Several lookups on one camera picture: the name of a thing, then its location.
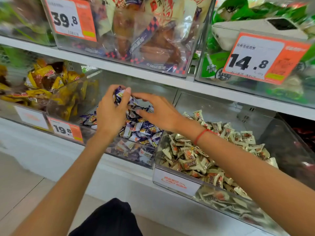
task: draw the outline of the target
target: hand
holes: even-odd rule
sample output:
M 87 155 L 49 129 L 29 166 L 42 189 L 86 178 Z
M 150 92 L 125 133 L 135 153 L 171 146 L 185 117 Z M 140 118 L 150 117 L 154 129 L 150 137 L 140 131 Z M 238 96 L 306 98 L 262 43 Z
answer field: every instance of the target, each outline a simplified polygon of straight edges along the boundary
M 125 89 L 122 85 L 111 85 L 98 105 L 96 110 L 97 134 L 114 138 L 125 124 L 131 88 L 126 88 L 120 104 L 116 106 L 113 94 L 119 86 Z
M 137 110 L 136 113 L 160 129 L 179 133 L 183 124 L 188 120 L 164 97 L 149 93 L 133 93 L 132 96 L 152 103 L 154 113 L 148 113 L 145 110 Z

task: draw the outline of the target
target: price tag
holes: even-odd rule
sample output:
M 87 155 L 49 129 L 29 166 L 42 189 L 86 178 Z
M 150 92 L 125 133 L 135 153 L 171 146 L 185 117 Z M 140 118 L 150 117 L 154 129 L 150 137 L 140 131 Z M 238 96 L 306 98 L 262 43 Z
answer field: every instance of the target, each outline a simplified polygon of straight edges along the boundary
M 41 112 L 36 112 L 30 109 L 22 108 L 18 106 L 14 106 L 14 108 L 23 122 L 34 125 L 39 128 L 46 129 L 46 130 L 49 129 L 47 122 L 45 120 L 45 117 L 43 116 Z
M 311 45 L 241 32 L 223 73 L 281 84 Z
M 173 175 L 167 171 L 155 168 L 153 173 L 153 182 L 160 183 L 174 190 L 180 191 L 190 196 L 195 196 L 197 190 L 200 188 L 200 184 L 185 178 Z
M 51 117 L 47 117 L 57 135 L 83 142 L 80 127 Z
M 53 27 L 58 34 L 97 41 L 88 1 L 46 0 L 46 3 Z

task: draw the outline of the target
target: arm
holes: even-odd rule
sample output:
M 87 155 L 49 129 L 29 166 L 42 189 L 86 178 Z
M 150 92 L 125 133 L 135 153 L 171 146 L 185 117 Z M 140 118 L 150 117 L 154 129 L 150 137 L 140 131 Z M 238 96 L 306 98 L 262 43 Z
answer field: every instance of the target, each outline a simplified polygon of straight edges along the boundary
M 118 85 L 110 86 L 99 103 L 96 134 L 89 139 L 73 165 L 12 236 L 67 235 L 100 158 L 125 123 L 131 89 L 126 89 L 120 105 L 116 107 L 113 92 L 117 87 Z
M 165 98 L 144 93 L 133 95 L 153 104 L 154 113 L 138 114 L 164 130 L 191 141 L 204 130 L 196 121 L 178 113 Z M 315 191 L 213 133 L 205 132 L 198 146 L 286 232 L 292 236 L 314 235 Z

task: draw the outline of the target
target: tiled floor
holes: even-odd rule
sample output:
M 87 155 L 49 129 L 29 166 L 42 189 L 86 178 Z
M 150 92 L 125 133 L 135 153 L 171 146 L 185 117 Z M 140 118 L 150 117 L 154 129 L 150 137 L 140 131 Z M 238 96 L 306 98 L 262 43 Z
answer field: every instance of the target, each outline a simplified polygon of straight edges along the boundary
M 8 236 L 35 208 L 54 182 L 24 170 L 11 156 L 0 153 L 0 236 Z M 79 226 L 104 201 L 85 195 L 71 229 Z M 171 228 L 137 216 L 144 236 L 184 236 Z

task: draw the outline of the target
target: red string bracelet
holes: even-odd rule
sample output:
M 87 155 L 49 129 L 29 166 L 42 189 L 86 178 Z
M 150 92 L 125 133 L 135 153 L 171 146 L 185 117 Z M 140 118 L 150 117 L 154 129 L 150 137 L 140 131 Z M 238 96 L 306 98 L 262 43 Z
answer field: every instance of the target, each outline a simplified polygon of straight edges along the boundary
M 198 135 L 198 137 L 197 137 L 196 140 L 194 141 L 194 145 L 195 145 L 195 146 L 197 146 L 197 142 L 198 142 L 199 138 L 200 138 L 206 131 L 209 131 L 209 132 L 211 132 L 211 133 L 217 135 L 217 133 L 215 133 L 215 132 L 211 131 L 210 129 L 207 129 L 207 128 L 206 128 L 205 130 L 202 131 L 202 133 L 200 133 L 200 134 Z

